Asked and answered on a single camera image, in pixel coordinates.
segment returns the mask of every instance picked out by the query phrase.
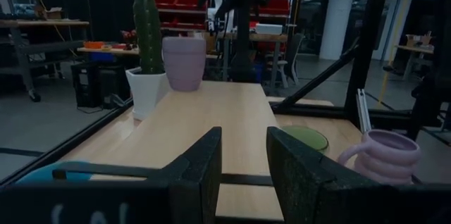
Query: mug handle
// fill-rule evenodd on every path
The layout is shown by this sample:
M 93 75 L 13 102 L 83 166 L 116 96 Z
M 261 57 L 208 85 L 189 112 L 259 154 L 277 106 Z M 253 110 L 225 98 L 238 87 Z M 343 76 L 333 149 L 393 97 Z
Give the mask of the mug handle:
M 364 142 L 361 144 L 354 145 L 348 149 L 346 149 L 344 152 L 341 153 L 341 155 L 338 157 L 337 162 L 343 166 L 346 165 L 347 161 L 353 157 L 354 155 L 366 151 L 371 148 L 371 143 Z

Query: wheel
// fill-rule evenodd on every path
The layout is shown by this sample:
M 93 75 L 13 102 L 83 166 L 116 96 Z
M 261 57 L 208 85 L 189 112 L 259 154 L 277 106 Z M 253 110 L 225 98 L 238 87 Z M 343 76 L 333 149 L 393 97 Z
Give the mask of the wheel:
M 30 90 L 30 91 L 28 92 L 28 96 L 30 96 L 30 99 L 31 99 L 33 102 L 40 102 L 40 101 L 41 101 L 41 96 L 40 96 L 38 93 L 36 93 L 35 90 Z

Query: cable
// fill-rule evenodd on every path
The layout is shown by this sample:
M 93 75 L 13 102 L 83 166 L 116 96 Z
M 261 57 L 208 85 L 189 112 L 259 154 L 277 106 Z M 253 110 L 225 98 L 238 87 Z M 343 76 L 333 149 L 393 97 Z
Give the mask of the cable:
M 44 8 L 45 11 L 47 11 L 47 7 L 45 6 L 44 2 L 42 0 L 39 0 L 39 2 L 41 3 L 42 7 Z M 63 40 L 63 42 L 65 42 L 66 40 L 64 39 L 63 35 L 59 32 L 59 29 L 56 25 L 54 25 L 56 32 L 58 33 L 59 37 L 61 38 L 61 40 Z M 77 54 L 75 54 L 75 52 L 72 49 L 69 49 L 70 52 L 72 52 L 72 54 L 75 57 L 78 57 Z
M 398 36 L 398 33 L 400 31 L 401 28 L 401 22 L 402 22 L 402 18 L 404 16 L 404 13 L 407 9 L 407 2 L 408 0 L 403 0 L 402 1 L 402 7 L 401 7 L 401 11 L 400 11 L 400 15 L 398 16 L 397 22 L 396 22 L 396 26 L 395 26 L 395 31 L 393 32 L 393 36 L 391 39 L 391 50 L 390 50 L 390 57 L 388 58 L 388 65 L 391 66 L 393 64 L 393 51 L 395 50 L 395 38 Z M 379 98 L 378 98 L 378 106 L 381 106 L 382 104 L 382 100 L 383 100 L 383 96 L 385 94 L 385 91 L 387 89 L 387 83 L 388 83 L 388 72 L 385 72 L 385 75 L 383 77 L 383 83 L 382 83 L 382 90 L 381 93 L 379 94 Z

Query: table surface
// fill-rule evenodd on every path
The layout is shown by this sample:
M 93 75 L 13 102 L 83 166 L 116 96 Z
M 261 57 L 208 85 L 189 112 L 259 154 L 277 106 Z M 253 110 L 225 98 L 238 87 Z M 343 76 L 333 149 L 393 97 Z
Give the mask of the table surface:
M 398 49 L 404 49 L 407 51 L 415 51 L 415 52 L 421 52 L 421 53 L 425 53 L 425 54 L 434 54 L 433 49 L 427 49 L 427 48 L 423 48 L 423 47 L 410 47 L 410 46 L 405 46 L 405 45 L 396 45 L 396 47 Z
M 223 173 L 269 175 L 268 126 L 295 124 L 318 130 L 329 140 L 326 155 L 330 158 L 360 142 L 362 134 L 349 121 L 274 116 L 268 101 L 277 99 L 267 99 L 260 85 L 203 82 L 196 92 L 168 93 L 141 123 L 128 110 L 63 159 L 161 168 L 213 126 L 221 126 Z M 300 103 L 331 105 L 327 101 Z M 216 215 L 283 219 L 274 188 L 249 185 L 221 185 Z
M 219 38 L 224 37 L 224 32 L 218 33 Z M 225 39 L 237 39 L 237 33 L 227 33 L 225 34 Z M 270 34 L 257 34 L 257 33 L 249 33 L 249 40 L 255 42 L 287 42 L 288 35 L 270 35 Z
M 76 26 L 89 25 L 79 20 L 0 20 L 0 27 L 33 27 L 33 26 Z
M 80 52 L 99 52 L 99 53 L 106 53 L 106 54 L 115 54 L 115 55 L 133 55 L 138 56 L 140 54 L 139 50 L 133 49 L 130 51 L 126 51 L 124 49 L 89 49 L 89 48 L 78 48 L 77 51 Z M 207 58 L 218 58 L 217 55 L 206 55 Z

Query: workbench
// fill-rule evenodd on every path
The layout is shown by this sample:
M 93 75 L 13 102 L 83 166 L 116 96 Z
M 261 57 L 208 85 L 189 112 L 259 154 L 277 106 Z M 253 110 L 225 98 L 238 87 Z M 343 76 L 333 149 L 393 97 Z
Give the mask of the workbench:
M 425 66 L 431 66 L 432 61 L 425 61 L 423 59 L 425 54 L 433 55 L 433 49 L 427 49 L 422 47 L 414 47 L 414 46 L 404 46 L 404 45 L 396 45 L 398 49 L 403 49 L 405 51 L 410 51 L 410 57 L 406 65 L 406 70 L 404 71 L 404 76 L 402 76 L 403 80 L 408 80 L 410 74 L 412 73 L 412 68 L 414 64 L 420 64 Z
M 77 51 L 80 52 L 98 52 L 98 53 L 105 53 L 105 54 L 113 54 L 115 56 L 139 56 L 140 50 L 139 49 L 132 49 L 132 50 L 124 50 L 124 49 L 90 49 L 90 48 L 78 48 Z M 218 56 L 215 55 L 206 55 L 207 58 L 218 58 Z
M 83 40 L 77 41 L 62 41 L 54 42 L 49 44 L 28 44 L 22 36 L 21 28 L 24 27 L 72 27 L 72 26 L 88 26 L 88 22 L 79 20 L 0 20 L 1 28 L 9 28 L 11 31 L 11 40 L 16 51 L 16 56 L 18 58 L 18 66 L 15 67 L 5 67 L 0 68 L 0 73 L 4 74 L 16 74 L 21 75 L 23 82 L 28 91 L 32 101 L 40 101 L 41 97 L 36 93 L 35 87 L 33 85 L 33 80 L 31 76 L 31 68 L 37 68 L 41 66 L 51 65 L 67 61 L 68 59 L 61 59 L 58 61 L 45 61 L 31 63 L 29 55 L 40 54 L 52 51 L 64 51 L 68 49 L 76 49 L 83 46 L 83 42 L 86 38 L 86 29 L 83 29 Z
M 224 39 L 224 58 L 223 58 L 223 81 L 227 81 L 228 75 L 228 57 L 229 57 L 229 44 L 230 40 L 237 39 L 237 33 L 226 33 L 224 32 L 218 33 L 218 38 Z M 277 65 L 278 59 L 280 55 L 280 44 L 286 43 L 288 41 L 288 35 L 268 35 L 268 34 L 257 34 L 257 33 L 249 33 L 249 41 L 251 42 L 273 42 L 276 43 L 276 47 L 274 48 L 274 56 L 273 56 L 273 67 L 271 71 L 271 83 L 270 83 L 270 93 L 273 93 L 276 89 L 276 77 L 277 77 Z
M 362 134 L 347 120 L 274 116 L 261 85 L 202 82 L 196 92 L 169 92 L 141 123 L 131 108 L 85 140 L 62 160 L 85 160 L 122 166 L 161 168 L 194 144 L 213 126 L 222 127 L 222 172 L 269 176 L 268 126 L 303 125 L 328 138 L 325 155 L 336 159 L 360 143 Z M 302 104 L 330 106 L 327 101 Z M 136 179 L 96 175 L 93 179 Z M 217 216 L 282 220 L 276 191 L 269 186 L 221 183 Z

